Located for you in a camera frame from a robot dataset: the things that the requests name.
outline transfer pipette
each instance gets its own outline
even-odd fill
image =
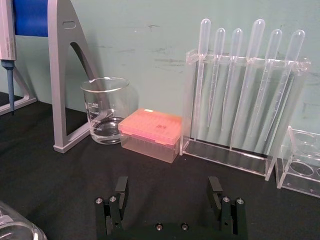
[[[204,77],[205,58],[208,54],[209,38],[210,38],[211,21],[207,18],[203,19],[200,25],[200,37],[198,46],[198,73],[196,78],[195,103],[193,112],[192,131],[194,138],[197,139],[199,132],[199,119],[201,108],[202,82]]]
[[[258,19],[253,23],[253,26],[252,26],[248,50],[246,52],[247,64],[244,72],[244,78],[243,78],[243,83],[241,88],[240,99],[238,103],[238,109],[236,111],[234,124],[232,127],[230,149],[232,148],[235,141],[235,135],[237,134],[236,129],[239,131],[243,131],[242,126],[238,126],[238,124],[241,124],[244,118],[244,112],[245,112],[244,104],[248,100],[247,98],[248,98],[249,85],[251,85],[252,81],[255,80],[255,75],[253,74],[253,63],[259,53],[261,40],[265,30],[265,25],[266,24],[263,19]]]
[[[279,110],[279,106],[281,104],[281,100],[283,98],[284,92],[285,92],[285,88],[289,79],[289,75],[291,73],[291,69],[293,64],[297,61],[301,47],[302,47],[302,43],[304,42],[305,39],[305,32],[303,30],[297,30],[295,31],[292,36],[291,36],[291,40],[289,43],[289,47],[288,50],[286,52],[285,55],[285,59],[284,59],[284,66],[285,69],[282,73],[280,82],[279,82],[279,91],[277,93],[276,96],[276,100],[275,100],[275,106],[274,106],[274,110],[272,113],[272,118],[269,124],[265,124],[263,126],[263,128],[265,128],[266,126],[268,126],[268,132],[265,135],[265,139],[264,141],[267,140],[267,137],[269,135],[269,132],[271,131],[271,127],[276,119],[278,110]]]
[[[230,64],[229,64],[229,70],[228,70],[228,76],[226,78],[226,85],[225,85],[225,92],[224,92],[224,98],[223,98],[223,106],[222,106],[222,123],[221,123],[221,130],[223,131],[226,124],[226,109],[229,105],[229,90],[230,85],[234,84],[234,73],[236,68],[236,61],[240,54],[240,47],[242,43],[242,30],[240,28],[237,28],[232,33],[232,39],[231,39],[231,49],[230,49]]]
[[[214,48],[213,48],[212,80],[211,80],[211,86],[210,86],[209,108],[208,108],[209,110],[208,110],[208,118],[207,118],[208,127],[210,127],[212,112],[214,110],[214,100],[216,95],[216,87],[217,87],[218,71],[219,71],[219,60],[224,51],[225,35],[226,35],[226,31],[222,27],[215,32]]]
[[[272,74],[273,62],[275,61],[278,53],[278,49],[280,46],[282,37],[282,31],[280,29],[273,30],[270,36],[269,44],[265,53],[265,66],[261,78],[261,83],[259,87],[259,91],[255,100],[252,118],[249,124],[248,133],[252,136],[253,129],[256,129],[257,120],[261,115],[262,104],[265,101],[266,91],[269,86],[269,79]]]

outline bolt head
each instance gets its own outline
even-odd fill
[[[95,200],[95,203],[96,203],[96,204],[100,204],[100,203],[102,203],[102,202],[103,202],[103,200],[102,200],[101,197],[98,197],[98,198]]]
[[[245,201],[243,201],[242,198],[238,198],[238,199],[236,200],[236,202],[237,202],[238,204],[244,204],[244,203],[245,203]]]
[[[161,231],[163,228],[164,228],[164,226],[163,226],[161,223],[157,223],[157,224],[155,225],[155,229],[156,229],[157,231]]]
[[[117,200],[117,198],[115,196],[110,197],[110,202],[115,202]]]
[[[230,202],[230,198],[228,198],[227,196],[224,196],[222,200],[226,203]]]
[[[182,223],[181,228],[182,228],[182,230],[187,231],[189,229],[189,226],[186,223]]]

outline green wall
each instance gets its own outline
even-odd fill
[[[320,124],[320,2],[319,0],[72,0],[101,76],[124,77],[139,94],[139,105],[182,114],[185,53],[198,46],[199,26],[211,19],[211,32],[226,30],[228,53],[232,31],[244,33],[244,55],[253,22],[265,20],[260,55],[273,29],[283,32],[280,53],[290,35],[305,31],[301,56],[312,62],[309,78],[296,108],[293,126],[319,132]],[[48,39],[17,36],[16,65],[41,102],[51,102]],[[86,80],[70,49],[67,66],[67,106],[84,110],[81,82]],[[0,91],[7,91],[0,70]]]

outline black tablecloth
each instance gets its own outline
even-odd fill
[[[67,110],[68,130],[86,121]],[[129,176],[125,228],[157,222],[207,225],[207,177],[242,197],[251,240],[318,240],[320,200],[188,155],[172,164],[87,137],[65,154],[53,149],[52,107],[36,102],[0,116],[0,200],[43,229],[49,240],[95,240],[94,200]]]

